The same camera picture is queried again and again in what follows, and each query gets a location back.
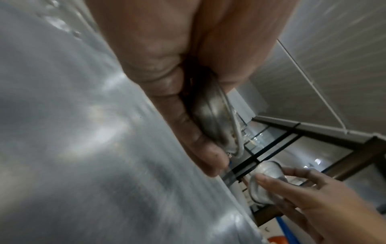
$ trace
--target stainless steel surface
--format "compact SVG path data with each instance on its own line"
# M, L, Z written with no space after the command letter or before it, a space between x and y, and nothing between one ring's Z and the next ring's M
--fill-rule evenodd
M264 242L107 47L21 2L0 2L1 243Z
M348 129L386 134L385 16L383 0L302 0L279 38ZM259 115L340 127L280 47L251 82Z
M251 179L254 179L256 173L265 174L269 177L287 182L280 164L274 161L264 161L258 164L256 169L253 170ZM279 196L262 188L255 180L249 181L248 191L251 199L260 205L274 204L274 199L280 199Z
M215 74L207 67L198 67L192 75L187 108L195 122L225 152L241 157L244 153L241 128Z

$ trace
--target hand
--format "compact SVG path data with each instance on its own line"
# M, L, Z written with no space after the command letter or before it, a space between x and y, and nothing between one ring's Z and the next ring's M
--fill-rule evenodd
M181 62L194 56L230 91L262 64L297 0L86 0L124 72L140 85L209 176L226 153L187 114Z
M292 185L263 174L255 178L264 189L285 199L278 203L278 209L317 244L386 243L386 221L342 182L314 169L283 168L283 173L306 178L316 188Z

